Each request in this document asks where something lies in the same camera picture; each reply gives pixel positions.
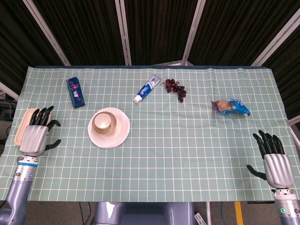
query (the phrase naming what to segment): white plate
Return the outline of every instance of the white plate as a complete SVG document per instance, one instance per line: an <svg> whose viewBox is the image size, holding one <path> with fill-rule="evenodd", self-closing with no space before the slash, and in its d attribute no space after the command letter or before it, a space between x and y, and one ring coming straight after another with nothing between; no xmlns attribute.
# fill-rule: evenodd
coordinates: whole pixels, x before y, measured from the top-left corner
<svg viewBox="0 0 300 225"><path fill-rule="evenodd" d="M114 132L108 135L100 135L96 133L92 128L92 121L94 117L100 112L110 112L112 113L116 119L116 129ZM130 121L127 115L117 108L104 108L99 110L97 113L93 115L89 122L88 133L91 141L100 148L115 148L122 144L127 138L130 130Z"/></svg>

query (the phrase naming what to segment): grapes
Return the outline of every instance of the grapes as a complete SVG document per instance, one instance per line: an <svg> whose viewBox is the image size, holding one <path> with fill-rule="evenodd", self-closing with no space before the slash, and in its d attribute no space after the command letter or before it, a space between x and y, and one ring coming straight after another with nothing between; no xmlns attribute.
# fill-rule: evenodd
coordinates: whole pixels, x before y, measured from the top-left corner
<svg viewBox="0 0 300 225"><path fill-rule="evenodd" d="M184 90L184 86L179 85L179 81L175 81L174 79L166 79L163 83L168 93L171 91L177 92L178 100L183 102L183 98L187 95L187 92Z"/></svg>

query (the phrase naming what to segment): beige container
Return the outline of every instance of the beige container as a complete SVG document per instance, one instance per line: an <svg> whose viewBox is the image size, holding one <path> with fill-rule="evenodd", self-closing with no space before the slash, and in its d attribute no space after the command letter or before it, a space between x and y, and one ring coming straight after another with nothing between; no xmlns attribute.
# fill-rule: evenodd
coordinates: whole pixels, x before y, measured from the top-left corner
<svg viewBox="0 0 300 225"><path fill-rule="evenodd" d="M15 145L18 145L18 146L21 145L25 128L29 125L30 119L31 119L32 114L34 113L34 111L36 111L36 109L32 108L32 109L28 109L25 112L25 114L24 114L24 116L22 118L22 121L20 123L20 126L19 126L19 128L17 130L17 133L15 134ZM51 113L49 114L49 118L48 118L47 124L50 121L51 121Z"/></svg>

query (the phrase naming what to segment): table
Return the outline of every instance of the table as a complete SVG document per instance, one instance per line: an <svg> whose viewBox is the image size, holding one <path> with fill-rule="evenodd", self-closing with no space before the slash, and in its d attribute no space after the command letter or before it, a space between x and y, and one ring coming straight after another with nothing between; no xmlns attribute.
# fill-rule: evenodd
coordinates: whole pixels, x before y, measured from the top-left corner
<svg viewBox="0 0 300 225"><path fill-rule="evenodd" d="M142 102L133 97L153 74L186 87L184 103L157 86ZM74 109L66 79L78 77L86 106ZM237 98L251 111L219 115L211 101ZM252 133L283 142L300 188L299 159L272 71L267 68L199 67L28 68L5 151L0 158L0 198L5 199L16 159L14 137L28 108L53 105L62 124L49 134L58 148L39 158L29 200L39 201L244 201L271 200L263 161ZM125 142L101 149L88 136L95 112L117 107L129 117Z"/></svg>

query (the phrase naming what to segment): plastic wrapper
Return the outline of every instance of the plastic wrapper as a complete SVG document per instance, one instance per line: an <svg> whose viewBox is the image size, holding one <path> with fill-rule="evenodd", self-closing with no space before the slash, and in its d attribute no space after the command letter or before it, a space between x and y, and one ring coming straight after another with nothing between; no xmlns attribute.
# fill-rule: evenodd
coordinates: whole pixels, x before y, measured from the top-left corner
<svg viewBox="0 0 300 225"><path fill-rule="evenodd" d="M250 111L243 105L240 100L235 99L222 99L215 102L211 102L217 112L221 115L230 113L245 113L250 116Z"/></svg>

